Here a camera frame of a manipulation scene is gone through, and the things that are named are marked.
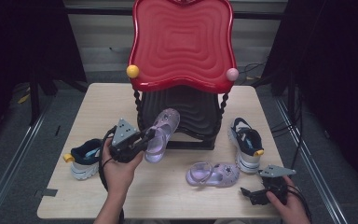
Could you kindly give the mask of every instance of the sandal strap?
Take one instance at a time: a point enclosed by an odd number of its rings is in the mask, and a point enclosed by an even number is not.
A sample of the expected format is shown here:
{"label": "sandal strap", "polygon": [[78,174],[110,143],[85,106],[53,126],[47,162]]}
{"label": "sandal strap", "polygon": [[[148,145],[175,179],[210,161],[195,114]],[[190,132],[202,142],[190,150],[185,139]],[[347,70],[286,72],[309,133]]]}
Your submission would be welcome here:
{"label": "sandal strap", "polygon": [[[199,178],[193,174],[193,171],[207,171],[206,169],[204,169],[206,166],[209,167],[209,173],[206,176]],[[197,162],[197,163],[193,164],[193,166],[190,168],[191,178],[193,178],[194,181],[201,183],[201,184],[206,183],[206,181],[211,177],[212,172],[213,172],[212,165],[206,161]]]}

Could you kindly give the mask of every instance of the shoe sole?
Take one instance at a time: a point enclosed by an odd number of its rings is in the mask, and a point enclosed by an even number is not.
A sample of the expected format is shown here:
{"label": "shoe sole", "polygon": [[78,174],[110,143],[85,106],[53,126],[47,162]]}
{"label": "shoe sole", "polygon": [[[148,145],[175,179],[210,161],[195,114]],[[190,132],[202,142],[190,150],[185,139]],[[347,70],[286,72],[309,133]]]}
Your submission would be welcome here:
{"label": "shoe sole", "polygon": [[74,164],[71,164],[71,173],[75,179],[83,180],[92,177],[98,172],[98,163],[91,165],[87,169],[77,169]]}

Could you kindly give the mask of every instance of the gray floor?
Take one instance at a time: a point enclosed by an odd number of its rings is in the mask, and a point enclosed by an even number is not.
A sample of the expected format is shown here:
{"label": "gray floor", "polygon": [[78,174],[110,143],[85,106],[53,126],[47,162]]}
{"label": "gray floor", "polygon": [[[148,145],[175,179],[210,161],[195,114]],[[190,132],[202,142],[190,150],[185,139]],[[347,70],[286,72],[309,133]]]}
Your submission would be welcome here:
{"label": "gray floor", "polygon": [[[109,60],[109,55],[102,57]],[[98,67],[97,63],[103,63],[91,58],[85,67]],[[87,71],[89,84],[92,82],[127,82],[121,68],[122,64],[116,64],[114,71]],[[244,74],[241,74],[237,84],[242,83]],[[36,211],[41,198],[37,192],[48,185],[49,178],[59,158],[62,147],[65,143],[72,124],[76,118],[76,112],[80,107],[84,93],[77,91],[70,86],[57,82],[59,91],[56,96],[48,97],[41,94],[41,105],[47,107],[46,114],[35,139],[29,144],[29,148],[23,153],[23,160],[17,164],[18,172],[11,174],[12,181],[7,183],[7,192],[0,191],[0,223],[92,223],[92,220],[43,220],[37,217]],[[23,137],[29,131],[31,115],[30,101],[19,105],[17,100],[25,91],[26,84],[19,85],[13,93],[13,101],[10,108],[0,123],[0,181],[7,175],[10,164]],[[277,100],[270,93],[270,87],[262,86],[256,89],[261,105],[266,114],[268,124],[275,136],[275,142],[282,157],[283,164],[291,165],[296,144],[292,135],[283,129],[285,127]],[[298,156],[294,175],[294,181],[303,191],[310,210],[313,223],[358,223],[358,174],[342,158],[337,145],[326,138],[324,128],[321,127],[317,118],[303,104],[302,110],[302,137],[308,146],[312,159],[315,161],[322,175],[322,181],[328,186],[329,195],[337,200],[337,207],[341,209],[343,219],[337,222],[332,218],[329,211],[331,201],[326,201],[324,193],[318,189],[317,183],[321,179],[313,179],[312,170],[304,162],[304,156]],[[175,220],[172,223],[209,223],[210,220]],[[280,223],[280,220],[252,220],[253,223],[267,224]]]}

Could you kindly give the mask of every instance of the yellow ball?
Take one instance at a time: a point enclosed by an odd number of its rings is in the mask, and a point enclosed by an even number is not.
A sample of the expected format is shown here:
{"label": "yellow ball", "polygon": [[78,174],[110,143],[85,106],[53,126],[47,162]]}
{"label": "yellow ball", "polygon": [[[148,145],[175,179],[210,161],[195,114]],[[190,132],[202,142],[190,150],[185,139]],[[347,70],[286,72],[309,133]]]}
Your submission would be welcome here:
{"label": "yellow ball", "polygon": [[129,76],[130,78],[135,78],[138,77],[139,75],[139,68],[136,65],[129,65],[127,67],[127,76]]}

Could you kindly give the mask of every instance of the metal bracket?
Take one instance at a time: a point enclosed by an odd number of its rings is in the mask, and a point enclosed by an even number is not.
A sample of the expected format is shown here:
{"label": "metal bracket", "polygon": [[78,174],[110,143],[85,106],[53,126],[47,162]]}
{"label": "metal bracket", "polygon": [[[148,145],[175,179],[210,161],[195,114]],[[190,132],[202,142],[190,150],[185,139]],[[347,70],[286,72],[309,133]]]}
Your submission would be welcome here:
{"label": "metal bracket", "polygon": [[120,119],[113,136],[112,146],[117,147],[121,142],[137,133],[136,128],[132,127],[126,120]]}
{"label": "metal bracket", "polygon": [[264,177],[278,177],[283,175],[295,175],[296,171],[270,164],[264,170],[259,171],[259,174]]}

